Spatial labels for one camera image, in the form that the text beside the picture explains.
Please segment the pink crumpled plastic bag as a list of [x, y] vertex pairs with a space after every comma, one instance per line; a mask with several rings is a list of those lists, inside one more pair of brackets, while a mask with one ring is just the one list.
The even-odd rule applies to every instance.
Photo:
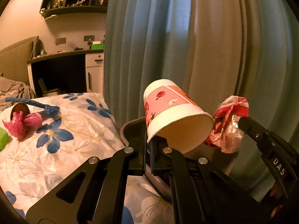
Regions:
[[24, 116], [24, 113], [20, 111], [13, 112], [13, 118], [11, 121], [3, 121], [3, 124], [12, 136], [19, 140], [23, 140], [30, 127], [40, 128], [42, 126], [42, 122], [43, 119], [41, 114], [29, 113]]

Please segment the blue grey curtain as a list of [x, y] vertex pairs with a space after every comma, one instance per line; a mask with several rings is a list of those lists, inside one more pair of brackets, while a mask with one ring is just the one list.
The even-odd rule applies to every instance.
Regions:
[[104, 97], [117, 126], [170, 79], [213, 114], [245, 97], [249, 115], [298, 148], [298, 18], [287, 0], [108, 0]]

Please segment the red snack wrapper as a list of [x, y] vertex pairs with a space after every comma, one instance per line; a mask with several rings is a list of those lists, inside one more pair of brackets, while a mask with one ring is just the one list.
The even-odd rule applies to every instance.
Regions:
[[239, 128], [239, 120], [249, 116], [249, 103], [245, 97], [226, 98], [213, 117], [213, 129], [204, 144], [219, 148], [221, 152], [232, 154], [239, 150], [244, 132]]

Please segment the green box on desk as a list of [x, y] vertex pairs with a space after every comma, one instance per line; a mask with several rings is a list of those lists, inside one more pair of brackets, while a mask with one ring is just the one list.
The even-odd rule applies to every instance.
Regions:
[[101, 41], [94, 41], [91, 45], [92, 50], [103, 50], [104, 44]]

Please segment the white blue floral duvet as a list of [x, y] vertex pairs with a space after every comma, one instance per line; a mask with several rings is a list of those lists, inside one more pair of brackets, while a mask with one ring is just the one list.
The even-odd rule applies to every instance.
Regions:
[[22, 141], [11, 136], [1, 149], [1, 188], [21, 216], [88, 158], [109, 158], [124, 148], [101, 93], [69, 93], [39, 102], [58, 106], [60, 114], [53, 118], [30, 106], [41, 114], [42, 126], [30, 128]]

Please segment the dark desk with white drawers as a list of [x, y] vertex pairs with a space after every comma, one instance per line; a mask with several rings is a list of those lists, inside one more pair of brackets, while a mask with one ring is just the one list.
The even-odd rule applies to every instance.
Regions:
[[104, 50], [78, 50], [27, 61], [30, 87], [37, 97], [51, 93], [102, 93]]

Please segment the pink patterned paper cup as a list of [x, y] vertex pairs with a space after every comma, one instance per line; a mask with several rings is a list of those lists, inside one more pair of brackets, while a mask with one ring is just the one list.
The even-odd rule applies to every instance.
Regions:
[[143, 94], [147, 142], [154, 136], [186, 154], [206, 140], [213, 129], [213, 117], [201, 109], [169, 79], [159, 79]]

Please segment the grey striped bed blanket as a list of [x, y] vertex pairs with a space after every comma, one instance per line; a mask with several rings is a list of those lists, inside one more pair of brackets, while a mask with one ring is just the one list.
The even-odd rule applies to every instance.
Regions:
[[36, 97], [30, 86], [26, 85], [24, 82], [14, 81], [5, 77], [1, 77], [0, 87], [1, 111], [13, 105], [13, 103], [11, 102], [5, 102], [5, 98], [7, 97], [16, 97], [23, 99], [34, 99]]

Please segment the grey upholstered headboard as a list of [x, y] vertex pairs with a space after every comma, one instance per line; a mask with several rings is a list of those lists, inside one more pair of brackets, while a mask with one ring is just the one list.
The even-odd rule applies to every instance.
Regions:
[[38, 55], [39, 36], [14, 43], [1, 50], [1, 76], [29, 85], [27, 61]]

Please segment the green fuzzy cloth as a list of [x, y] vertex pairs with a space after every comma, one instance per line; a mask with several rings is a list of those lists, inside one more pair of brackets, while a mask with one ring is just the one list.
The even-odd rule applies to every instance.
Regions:
[[2, 151], [6, 145], [10, 142], [10, 136], [6, 130], [0, 128], [0, 151]]

